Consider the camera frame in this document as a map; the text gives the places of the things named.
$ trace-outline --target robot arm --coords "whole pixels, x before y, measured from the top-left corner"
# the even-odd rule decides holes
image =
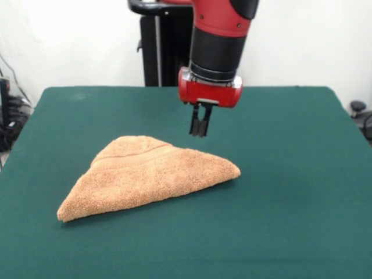
[[[207,134],[213,106],[233,108],[242,92],[236,75],[259,0],[192,0],[194,31],[189,67],[179,74],[179,95],[194,106],[190,134]],[[206,109],[199,120],[199,107]]]

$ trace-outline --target black knob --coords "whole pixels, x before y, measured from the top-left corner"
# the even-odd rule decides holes
[[[354,112],[361,112],[366,109],[367,105],[360,101],[351,102],[351,108]]]

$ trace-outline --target orange towel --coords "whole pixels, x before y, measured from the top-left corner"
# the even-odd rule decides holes
[[[240,176],[230,161],[145,136],[120,137],[97,154],[57,212],[58,220],[134,208]]]

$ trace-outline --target black cable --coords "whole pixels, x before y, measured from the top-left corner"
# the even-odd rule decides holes
[[[25,99],[31,103],[30,99],[27,97],[26,93],[23,91],[23,89],[21,88],[21,86],[19,85],[18,83],[18,80],[17,80],[17,76],[16,76],[16,72],[14,71],[14,69],[7,63],[7,61],[4,59],[4,57],[2,56],[2,54],[0,53],[0,59],[4,62],[4,64],[9,68],[9,70],[12,71],[13,73],[13,78],[14,78],[14,81],[19,89],[19,91],[21,91],[22,95],[25,97]]]

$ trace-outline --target black stand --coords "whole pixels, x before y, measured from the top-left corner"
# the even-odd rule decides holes
[[[189,64],[193,14],[190,5],[128,0],[141,17],[146,86],[178,86],[178,72]]]

